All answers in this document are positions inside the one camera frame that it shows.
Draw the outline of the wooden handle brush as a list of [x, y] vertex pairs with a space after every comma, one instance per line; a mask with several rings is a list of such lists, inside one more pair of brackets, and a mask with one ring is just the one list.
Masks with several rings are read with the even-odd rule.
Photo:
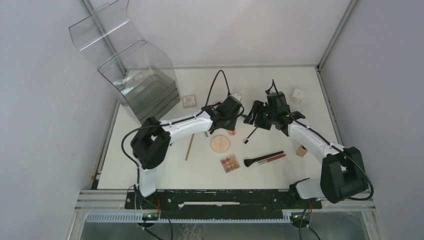
[[193, 144], [193, 140], [194, 140], [194, 136], [195, 136], [195, 134], [192, 134], [191, 137], [190, 137], [190, 141], [189, 141], [186, 156], [185, 156], [185, 161], [187, 161], [188, 158], [189, 158], [191, 148], [192, 148], [192, 144]]

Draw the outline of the small square pink compact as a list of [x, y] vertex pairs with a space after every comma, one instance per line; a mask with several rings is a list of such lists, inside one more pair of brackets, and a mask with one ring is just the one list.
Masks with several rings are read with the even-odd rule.
[[191, 108], [197, 106], [197, 98], [194, 94], [185, 95], [182, 97], [182, 104], [184, 108]]

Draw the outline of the clear acrylic makeup organizer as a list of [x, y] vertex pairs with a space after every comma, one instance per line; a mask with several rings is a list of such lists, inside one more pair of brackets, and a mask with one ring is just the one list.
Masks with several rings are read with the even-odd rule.
[[120, 105], [139, 123], [160, 119], [181, 101], [172, 60], [147, 41], [128, 15], [128, 0], [93, 7], [68, 30], [74, 46], [114, 89]]

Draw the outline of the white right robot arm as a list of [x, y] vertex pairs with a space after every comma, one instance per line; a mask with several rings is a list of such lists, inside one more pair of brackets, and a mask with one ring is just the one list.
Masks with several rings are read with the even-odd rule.
[[309, 199], [327, 199], [333, 204], [353, 200], [370, 188], [361, 152], [325, 139], [302, 113], [291, 111], [282, 92], [268, 94], [266, 102], [255, 100], [244, 123], [264, 130], [275, 127], [300, 143], [320, 163], [320, 177], [291, 184], [294, 191], [289, 194], [289, 203], [293, 207], [302, 208]]

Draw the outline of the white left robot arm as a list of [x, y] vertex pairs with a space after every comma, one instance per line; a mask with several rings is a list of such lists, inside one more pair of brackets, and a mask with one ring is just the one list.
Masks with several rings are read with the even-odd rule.
[[231, 93], [223, 102], [206, 105], [192, 115], [172, 120], [149, 117], [140, 128], [132, 131], [129, 158], [137, 167], [138, 204], [145, 209], [155, 205], [156, 168], [165, 160], [169, 146], [196, 133], [235, 130], [237, 119], [244, 112], [241, 99], [239, 93]]

